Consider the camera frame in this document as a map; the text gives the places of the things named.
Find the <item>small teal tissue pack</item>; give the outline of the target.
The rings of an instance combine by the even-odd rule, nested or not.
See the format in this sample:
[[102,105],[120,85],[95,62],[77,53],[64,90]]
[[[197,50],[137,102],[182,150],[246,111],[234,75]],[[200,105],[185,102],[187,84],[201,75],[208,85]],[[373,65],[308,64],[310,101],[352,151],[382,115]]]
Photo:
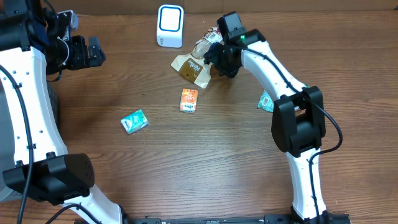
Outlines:
[[149,124],[144,112],[139,109],[129,116],[121,119],[121,124],[128,134],[136,133]]

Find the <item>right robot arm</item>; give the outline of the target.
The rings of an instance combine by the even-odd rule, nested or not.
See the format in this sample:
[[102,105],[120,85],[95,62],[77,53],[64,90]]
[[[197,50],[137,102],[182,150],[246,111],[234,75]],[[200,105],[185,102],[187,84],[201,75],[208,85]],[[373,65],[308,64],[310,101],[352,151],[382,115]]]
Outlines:
[[246,30],[233,11],[217,21],[223,43],[214,43],[204,54],[219,75],[234,78],[241,67],[251,72],[274,105],[271,133],[285,153],[292,177],[293,223],[331,223],[322,199],[318,159],[325,136],[323,96],[318,87],[306,87],[293,77],[272,53],[257,30]]

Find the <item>brown snack pouch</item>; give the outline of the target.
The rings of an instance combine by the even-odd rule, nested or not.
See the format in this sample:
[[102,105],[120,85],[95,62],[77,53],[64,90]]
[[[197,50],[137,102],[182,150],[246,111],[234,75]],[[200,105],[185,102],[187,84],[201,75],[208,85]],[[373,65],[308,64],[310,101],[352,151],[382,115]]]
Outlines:
[[212,63],[204,63],[204,54],[216,42],[222,44],[223,38],[219,29],[212,27],[195,43],[191,53],[178,55],[171,63],[171,67],[191,83],[205,89],[211,80]]

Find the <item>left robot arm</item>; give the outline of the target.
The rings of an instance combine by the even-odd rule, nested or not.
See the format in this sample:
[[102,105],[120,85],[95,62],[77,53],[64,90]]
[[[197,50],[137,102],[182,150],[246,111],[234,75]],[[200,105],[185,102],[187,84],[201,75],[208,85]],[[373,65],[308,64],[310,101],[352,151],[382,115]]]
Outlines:
[[69,154],[57,126],[59,101],[47,77],[99,67],[96,37],[72,35],[77,15],[40,1],[4,2],[1,16],[1,202],[27,199],[73,210],[85,223],[127,223],[95,184],[86,154]]

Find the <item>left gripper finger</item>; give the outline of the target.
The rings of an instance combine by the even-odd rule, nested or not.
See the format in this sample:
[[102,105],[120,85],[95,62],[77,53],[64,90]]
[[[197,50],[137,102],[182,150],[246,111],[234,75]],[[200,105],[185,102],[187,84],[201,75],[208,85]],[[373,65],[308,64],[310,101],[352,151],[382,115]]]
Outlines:
[[100,47],[99,39],[97,37],[89,37],[89,48],[98,49]]
[[91,67],[102,66],[106,56],[100,46],[89,46],[89,65]]

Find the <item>small orange tissue pack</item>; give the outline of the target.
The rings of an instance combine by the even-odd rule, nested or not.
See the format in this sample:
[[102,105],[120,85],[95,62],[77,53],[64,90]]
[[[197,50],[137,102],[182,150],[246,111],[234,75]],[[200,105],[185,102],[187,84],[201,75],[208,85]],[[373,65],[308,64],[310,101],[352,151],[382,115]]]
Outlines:
[[184,88],[180,100],[180,111],[194,113],[197,108],[198,91]]

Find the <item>teal snack bar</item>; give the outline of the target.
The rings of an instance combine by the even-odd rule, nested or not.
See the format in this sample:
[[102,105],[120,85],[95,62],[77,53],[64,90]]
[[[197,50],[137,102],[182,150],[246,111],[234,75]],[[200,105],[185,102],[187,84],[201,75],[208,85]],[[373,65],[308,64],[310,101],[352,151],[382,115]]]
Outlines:
[[264,90],[257,104],[258,109],[263,109],[266,112],[272,113],[274,110],[274,102],[269,96],[268,92]]

